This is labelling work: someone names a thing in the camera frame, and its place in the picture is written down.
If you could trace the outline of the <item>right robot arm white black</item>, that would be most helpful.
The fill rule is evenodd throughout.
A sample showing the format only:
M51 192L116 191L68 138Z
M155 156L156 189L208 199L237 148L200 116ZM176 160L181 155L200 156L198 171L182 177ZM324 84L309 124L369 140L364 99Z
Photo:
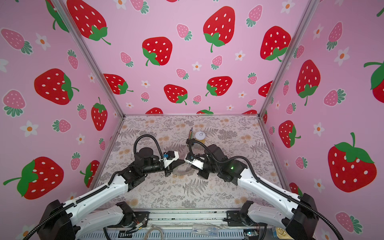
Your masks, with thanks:
M342 234L324 215L318 212L315 200L308 194L302 196L284 190L258 176L251 162L243 156L228 158L216 145L206 146L197 140L187 141L189 153L185 161L199 170L199 176L208 178L216 174L227 183L249 190L262 197L284 216L277 227L295 240L313 239L319 220L322 220L336 235Z

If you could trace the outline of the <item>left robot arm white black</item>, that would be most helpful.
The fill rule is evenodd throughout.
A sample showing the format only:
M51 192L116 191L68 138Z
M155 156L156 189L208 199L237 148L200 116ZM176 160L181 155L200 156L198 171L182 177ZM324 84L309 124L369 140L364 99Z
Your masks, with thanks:
M164 153L158 149L160 154L156 156L151 148L138 150L137 145L143 138L150 138L156 147L160 146L152 135L138 137L134 142L134 161L128 167L114 172L107 183L72 201L51 202L39 224L24 238L28 240L38 234L41 240L77 240L86 233L86 217L89 217L92 211L133 190L144 182L148 174L164 172L168 177L175 168L184 164L177 151Z

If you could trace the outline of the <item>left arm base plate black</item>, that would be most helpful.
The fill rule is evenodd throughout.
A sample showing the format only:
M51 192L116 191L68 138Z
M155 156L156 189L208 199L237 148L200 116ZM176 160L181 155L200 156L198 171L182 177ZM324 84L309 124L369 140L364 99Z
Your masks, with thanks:
M123 219L116 225L118 228L133 228L136 225L142 224L141 227L145 228L148 224L150 212L133 212L125 214Z

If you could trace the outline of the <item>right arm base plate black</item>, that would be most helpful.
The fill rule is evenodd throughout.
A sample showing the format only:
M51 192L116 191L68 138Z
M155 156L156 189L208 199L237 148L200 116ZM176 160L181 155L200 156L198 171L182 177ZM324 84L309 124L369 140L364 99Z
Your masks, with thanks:
M257 225L246 214L240 213L240 211L227 211L224 222L227 222L229 227L254 227Z

